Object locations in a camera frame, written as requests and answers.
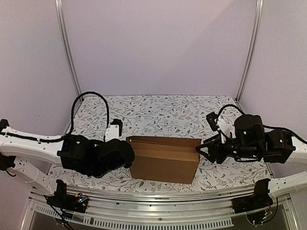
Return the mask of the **brown cardboard box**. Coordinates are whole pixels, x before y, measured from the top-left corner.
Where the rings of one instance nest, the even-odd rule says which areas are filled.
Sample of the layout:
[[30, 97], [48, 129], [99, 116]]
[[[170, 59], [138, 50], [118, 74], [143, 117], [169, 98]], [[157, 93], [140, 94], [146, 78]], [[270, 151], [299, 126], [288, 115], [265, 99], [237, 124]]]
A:
[[195, 150], [199, 138], [130, 136], [135, 160], [130, 166], [132, 178], [177, 184], [192, 184], [200, 163]]

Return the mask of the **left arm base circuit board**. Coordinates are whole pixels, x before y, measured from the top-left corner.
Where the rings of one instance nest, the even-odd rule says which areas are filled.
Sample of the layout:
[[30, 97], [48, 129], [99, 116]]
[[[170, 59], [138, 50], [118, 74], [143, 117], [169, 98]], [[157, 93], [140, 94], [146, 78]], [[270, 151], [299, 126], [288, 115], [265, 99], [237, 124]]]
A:
[[73, 196], [73, 203], [85, 204], [85, 202], [88, 201], [88, 199], [89, 199], [88, 195], [83, 195], [82, 193], [78, 193]]

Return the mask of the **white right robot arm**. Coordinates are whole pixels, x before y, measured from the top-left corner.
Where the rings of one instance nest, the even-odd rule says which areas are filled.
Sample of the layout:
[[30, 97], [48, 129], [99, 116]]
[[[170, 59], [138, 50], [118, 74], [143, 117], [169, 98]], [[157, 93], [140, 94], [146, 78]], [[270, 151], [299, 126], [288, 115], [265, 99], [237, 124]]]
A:
[[[205, 140], [195, 150], [209, 162], [222, 164], [227, 158], [247, 163], [307, 162], [307, 142], [293, 131], [282, 127], [266, 126], [259, 115], [241, 115], [234, 122], [235, 135], [218, 120], [216, 114], [207, 116], [207, 121], [218, 134]], [[277, 198], [291, 191], [307, 187], [307, 173], [300, 172], [283, 178], [257, 181], [252, 195], [246, 196], [248, 205], [258, 209], [267, 199]]]

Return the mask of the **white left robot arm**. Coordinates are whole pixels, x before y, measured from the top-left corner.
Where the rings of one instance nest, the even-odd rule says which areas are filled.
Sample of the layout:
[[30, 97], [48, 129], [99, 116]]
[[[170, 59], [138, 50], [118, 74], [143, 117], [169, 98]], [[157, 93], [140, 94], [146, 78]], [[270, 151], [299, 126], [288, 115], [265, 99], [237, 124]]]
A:
[[32, 135], [15, 130], [6, 119], [0, 121], [0, 169], [17, 175], [33, 184], [61, 208], [71, 204], [71, 197], [61, 187], [61, 182], [50, 179], [29, 162], [35, 159], [51, 163], [82, 175], [101, 178], [110, 171], [129, 168], [135, 159], [132, 146], [119, 140], [120, 120], [107, 126], [103, 140], [88, 139], [82, 135], [64, 136]]

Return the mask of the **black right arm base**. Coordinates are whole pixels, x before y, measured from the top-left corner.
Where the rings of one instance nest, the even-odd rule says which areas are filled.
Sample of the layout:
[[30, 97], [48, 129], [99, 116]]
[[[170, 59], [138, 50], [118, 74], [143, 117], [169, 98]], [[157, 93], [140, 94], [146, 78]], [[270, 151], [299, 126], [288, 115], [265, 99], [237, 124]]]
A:
[[238, 214], [262, 209], [260, 214], [248, 214], [247, 220], [253, 225], [264, 224], [273, 205], [273, 199], [269, 196], [270, 181], [268, 178], [259, 180], [255, 183], [253, 194], [232, 199], [234, 212]]

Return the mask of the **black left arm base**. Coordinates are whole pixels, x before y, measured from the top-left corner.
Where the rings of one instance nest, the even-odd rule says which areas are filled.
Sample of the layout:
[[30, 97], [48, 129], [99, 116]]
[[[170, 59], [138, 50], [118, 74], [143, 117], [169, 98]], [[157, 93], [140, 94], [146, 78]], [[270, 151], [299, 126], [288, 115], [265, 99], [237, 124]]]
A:
[[67, 185], [60, 179], [56, 180], [56, 190], [52, 196], [47, 196], [47, 203], [53, 207], [58, 207], [61, 210], [69, 210], [79, 213], [85, 213], [87, 209], [87, 205], [89, 202], [85, 202], [85, 204], [74, 204], [73, 203], [73, 195], [67, 193]]

